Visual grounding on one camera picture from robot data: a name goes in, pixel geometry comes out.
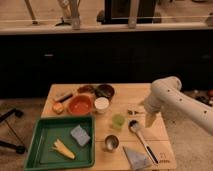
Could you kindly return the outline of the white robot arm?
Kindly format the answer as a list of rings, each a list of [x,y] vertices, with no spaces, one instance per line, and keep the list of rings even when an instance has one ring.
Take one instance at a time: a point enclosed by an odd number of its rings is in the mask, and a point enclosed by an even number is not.
[[[164,104],[168,104],[186,114],[197,125],[213,135],[213,108],[192,99],[180,92],[182,83],[179,78],[170,76],[157,79],[151,83],[150,94],[143,105],[147,112],[145,126],[151,127],[156,114]]]

